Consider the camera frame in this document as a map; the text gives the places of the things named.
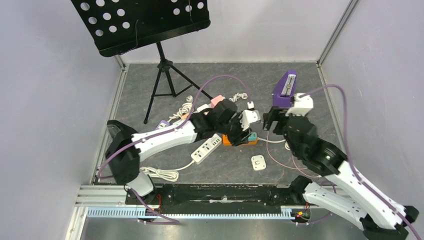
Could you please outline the orange power strip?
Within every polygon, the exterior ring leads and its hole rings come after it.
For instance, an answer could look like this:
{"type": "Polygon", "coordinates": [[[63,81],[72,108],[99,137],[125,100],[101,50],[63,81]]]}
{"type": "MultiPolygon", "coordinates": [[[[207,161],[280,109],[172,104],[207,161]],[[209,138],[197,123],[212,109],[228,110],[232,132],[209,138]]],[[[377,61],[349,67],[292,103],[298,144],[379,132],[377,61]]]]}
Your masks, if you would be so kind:
{"type": "MultiPolygon", "coordinates": [[[[256,142],[249,142],[249,141],[247,140],[247,142],[246,142],[246,143],[243,143],[242,145],[256,145],[256,144],[257,144],[257,142],[258,142],[258,140],[257,140],[256,142]]],[[[231,146],[231,143],[230,143],[230,141],[229,141],[229,139],[228,139],[228,136],[227,136],[227,135],[225,135],[225,134],[223,134],[223,135],[222,135],[222,144],[223,144],[224,146],[231,146]]]]}

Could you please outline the teal charger cube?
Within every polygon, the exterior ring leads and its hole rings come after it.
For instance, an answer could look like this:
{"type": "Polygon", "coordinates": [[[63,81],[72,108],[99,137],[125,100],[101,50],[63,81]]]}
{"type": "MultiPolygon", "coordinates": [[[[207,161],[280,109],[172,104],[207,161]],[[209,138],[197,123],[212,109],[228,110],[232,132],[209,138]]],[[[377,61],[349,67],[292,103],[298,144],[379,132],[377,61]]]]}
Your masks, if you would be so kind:
{"type": "Polygon", "coordinates": [[[256,142],[258,140],[258,135],[256,132],[251,132],[250,135],[248,136],[247,140],[249,142],[256,142]]]}

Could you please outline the white power strip with USB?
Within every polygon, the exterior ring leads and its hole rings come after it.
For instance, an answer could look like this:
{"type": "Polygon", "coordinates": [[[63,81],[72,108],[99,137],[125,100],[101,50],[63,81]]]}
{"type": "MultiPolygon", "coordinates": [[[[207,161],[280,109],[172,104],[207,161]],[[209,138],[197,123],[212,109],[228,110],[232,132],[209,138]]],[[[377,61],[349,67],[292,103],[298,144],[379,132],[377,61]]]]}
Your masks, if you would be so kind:
{"type": "Polygon", "coordinates": [[[190,156],[197,165],[201,164],[213,151],[222,144],[222,138],[214,134],[199,146],[190,156]]]}

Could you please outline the white plug adapter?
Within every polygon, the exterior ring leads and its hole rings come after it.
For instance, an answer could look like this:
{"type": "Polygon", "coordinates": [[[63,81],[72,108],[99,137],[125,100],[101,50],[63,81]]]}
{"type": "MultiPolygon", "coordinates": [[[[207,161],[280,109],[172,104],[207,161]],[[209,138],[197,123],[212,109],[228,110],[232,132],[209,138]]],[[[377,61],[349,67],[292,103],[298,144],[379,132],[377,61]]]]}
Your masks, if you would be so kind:
{"type": "Polygon", "coordinates": [[[267,164],[263,155],[254,155],[251,157],[251,165],[254,171],[262,171],[266,169],[267,164]]]}

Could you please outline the white cube socket adapter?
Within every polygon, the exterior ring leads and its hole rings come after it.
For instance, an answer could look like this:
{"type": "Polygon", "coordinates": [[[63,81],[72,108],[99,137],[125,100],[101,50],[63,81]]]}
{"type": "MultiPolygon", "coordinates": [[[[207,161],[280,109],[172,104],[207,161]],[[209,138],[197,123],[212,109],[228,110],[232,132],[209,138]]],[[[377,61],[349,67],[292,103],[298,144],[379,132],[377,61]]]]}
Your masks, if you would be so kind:
{"type": "Polygon", "coordinates": [[[203,113],[203,114],[206,115],[209,112],[210,109],[211,109],[210,104],[203,104],[196,109],[196,112],[197,113],[203,113]]]}

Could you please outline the purple power strip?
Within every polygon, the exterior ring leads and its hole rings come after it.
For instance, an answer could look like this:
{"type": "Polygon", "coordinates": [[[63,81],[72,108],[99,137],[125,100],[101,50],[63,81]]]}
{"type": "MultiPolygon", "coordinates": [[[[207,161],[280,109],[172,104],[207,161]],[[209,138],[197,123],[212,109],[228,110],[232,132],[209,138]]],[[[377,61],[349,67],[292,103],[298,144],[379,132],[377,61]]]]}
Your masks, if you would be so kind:
{"type": "Polygon", "coordinates": [[[156,126],[155,130],[163,129],[163,128],[166,128],[166,127],[168,127],[168,126],[170,126],[170,125],[171,125],[171,124],[170,124],[168,121],[166,121],[166,120],[161,120],[161,121],[159,122],[159,124],[156,126]]]}

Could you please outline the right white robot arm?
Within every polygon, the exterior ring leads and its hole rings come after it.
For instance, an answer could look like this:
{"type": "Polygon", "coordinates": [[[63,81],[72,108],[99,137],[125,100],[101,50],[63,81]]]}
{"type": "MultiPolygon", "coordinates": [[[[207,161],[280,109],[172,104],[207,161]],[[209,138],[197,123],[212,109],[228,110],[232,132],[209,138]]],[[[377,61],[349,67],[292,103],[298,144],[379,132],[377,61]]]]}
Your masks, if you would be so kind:
{"type": "Polygon", "coordinates": [[[295,204],[307,202],[325,208],[360,229],[368,240],[405,240],[406,227],[416,221],[419,211],[396,203],[355,168],[348,156],[334,144],[319,137],[317,127],[306,116],[295,116],[288,109],[273,106],[263,114],[263,129],[273,122],[273,133],[284,137],[292,155],[308,170],[340,187],[350,198],[325,190],[311,179],[298,176],[289,187],[295,204]]]}

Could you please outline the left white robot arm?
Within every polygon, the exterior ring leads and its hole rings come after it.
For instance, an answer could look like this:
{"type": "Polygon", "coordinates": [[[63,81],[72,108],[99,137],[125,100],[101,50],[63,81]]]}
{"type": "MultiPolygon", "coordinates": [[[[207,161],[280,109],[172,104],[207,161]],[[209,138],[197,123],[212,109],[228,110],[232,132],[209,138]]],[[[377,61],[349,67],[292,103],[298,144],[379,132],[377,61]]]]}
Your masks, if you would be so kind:
{"type": "Polygon", "coordinates": [[[251,125],[259,120],[253,102],[248,103],[247,109],[238,111],[236,104],[227,98],[212,107],[205,104],[174,125],[145,133],[110,120],[108,124],[118,127],[119,132],[106,151],[105,164],[118,185],[135,189],[144,204],[152,204],[157,191],[152,178],[140,171],[142,161],[173,147],[212,139],[215,134],[227,136],[233,147],[246,144],[252,132],[251,125]]]}

